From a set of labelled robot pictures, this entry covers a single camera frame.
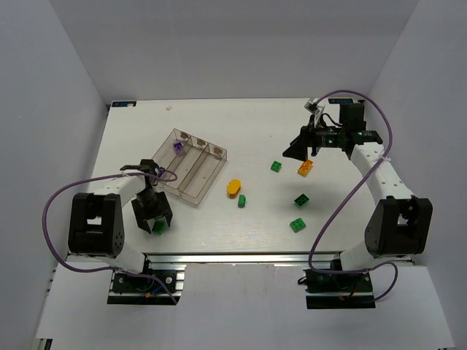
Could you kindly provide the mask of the orange rectangular lego brick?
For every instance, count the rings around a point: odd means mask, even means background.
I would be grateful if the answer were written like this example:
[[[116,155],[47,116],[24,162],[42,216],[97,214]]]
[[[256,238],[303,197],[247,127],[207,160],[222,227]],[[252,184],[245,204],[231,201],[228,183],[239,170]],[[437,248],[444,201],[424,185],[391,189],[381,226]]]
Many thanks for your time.
[[[305,160],[298,168],[297,173],[300,176],[306,177],[310,172],[314,162],[310,159]]]

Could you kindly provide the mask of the small green lego brick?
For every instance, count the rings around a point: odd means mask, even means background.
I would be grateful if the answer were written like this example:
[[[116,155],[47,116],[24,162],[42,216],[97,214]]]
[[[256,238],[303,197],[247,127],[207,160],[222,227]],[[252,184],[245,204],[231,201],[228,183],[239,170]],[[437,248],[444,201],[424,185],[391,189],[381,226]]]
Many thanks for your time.
[[[271,167],[270,169],[276,173],[278,173],[282,168],[282,164],[278,161],[274,161],[272,164],[271,164]]]

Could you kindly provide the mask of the dark green lego brick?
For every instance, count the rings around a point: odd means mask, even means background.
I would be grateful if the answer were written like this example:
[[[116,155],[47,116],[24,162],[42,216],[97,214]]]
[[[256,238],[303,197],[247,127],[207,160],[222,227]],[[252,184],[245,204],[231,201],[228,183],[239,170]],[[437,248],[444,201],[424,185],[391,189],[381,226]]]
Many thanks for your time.
[[[303,193],[299,195],[295,200],[294,204],[301,208],[302,206],[306,205],[309,202],[309,198]]]

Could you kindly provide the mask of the large purple lego brick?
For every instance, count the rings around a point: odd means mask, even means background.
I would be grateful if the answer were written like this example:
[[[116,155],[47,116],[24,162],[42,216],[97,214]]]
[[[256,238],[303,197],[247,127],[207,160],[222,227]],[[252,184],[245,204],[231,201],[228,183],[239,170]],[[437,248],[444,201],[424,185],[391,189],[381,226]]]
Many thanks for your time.
[[[184,144],[180,140],[175,141],[172,146],[177,155],[182,155],[184,153]]]

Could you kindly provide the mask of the yellow rounded lego brick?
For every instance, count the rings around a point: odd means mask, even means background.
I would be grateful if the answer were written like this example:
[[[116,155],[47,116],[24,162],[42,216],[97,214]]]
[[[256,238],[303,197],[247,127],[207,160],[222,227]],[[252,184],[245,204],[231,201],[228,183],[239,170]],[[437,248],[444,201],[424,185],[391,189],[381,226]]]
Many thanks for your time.
[[[235,198],[239,194],[241,188],[241,181],[239,179],[232,179],[226,187],[227,196],[229,198]]]

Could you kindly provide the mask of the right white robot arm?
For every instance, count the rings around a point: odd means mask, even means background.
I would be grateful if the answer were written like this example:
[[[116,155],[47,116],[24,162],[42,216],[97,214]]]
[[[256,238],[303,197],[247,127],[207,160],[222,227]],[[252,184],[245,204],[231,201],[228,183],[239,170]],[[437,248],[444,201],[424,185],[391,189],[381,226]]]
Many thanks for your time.
[[[306,160],[322,148],[340,149],[361,173],[375,203],[363,240],[337,255],[334,270],[366,272],[391,258],[423,253],[433,205],[417,197],[396,173],[380,135],[366,127],[364,104],[342,104],[339,121],[330,125],[323,122],[323,107],[312,101],[305,107],[311,113],[309,123],[283,155]]]

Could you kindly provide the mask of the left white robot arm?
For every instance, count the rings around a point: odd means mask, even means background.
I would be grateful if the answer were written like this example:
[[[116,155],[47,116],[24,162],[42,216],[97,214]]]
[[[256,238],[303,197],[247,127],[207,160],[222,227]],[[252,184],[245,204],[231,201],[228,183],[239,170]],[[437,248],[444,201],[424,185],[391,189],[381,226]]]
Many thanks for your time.
[[[69,224],[69,251],[94,257],[119,271],[140,274],[146,255],[126,242],[123,209],[130,204],[136,226],[152,234],[156,224],[170,225],[173,217],[164,192],[155,186],[173,182],[178,176],[154,160],[125,165],[117,176],[94,192],[73,197]]]

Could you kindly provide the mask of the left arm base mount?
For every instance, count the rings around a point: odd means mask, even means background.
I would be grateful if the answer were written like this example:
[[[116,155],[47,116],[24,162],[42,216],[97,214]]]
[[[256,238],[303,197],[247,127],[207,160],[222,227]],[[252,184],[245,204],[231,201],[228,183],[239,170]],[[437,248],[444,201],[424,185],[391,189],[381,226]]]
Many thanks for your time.
[[[182,295],[186,265],[150,263],[146,274],[157,277],[178,302]],[[162,285],[149,278],[113,273],[107,296],[109,305],[174,306]]]

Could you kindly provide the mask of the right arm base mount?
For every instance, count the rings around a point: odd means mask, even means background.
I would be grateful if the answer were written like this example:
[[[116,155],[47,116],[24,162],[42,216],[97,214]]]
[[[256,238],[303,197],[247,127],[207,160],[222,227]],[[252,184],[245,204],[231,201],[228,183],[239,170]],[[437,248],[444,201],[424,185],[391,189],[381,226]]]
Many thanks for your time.
[[[305,270],[297,281],[305,287],[309,310],[376,308],[369,274],[324,274]]]

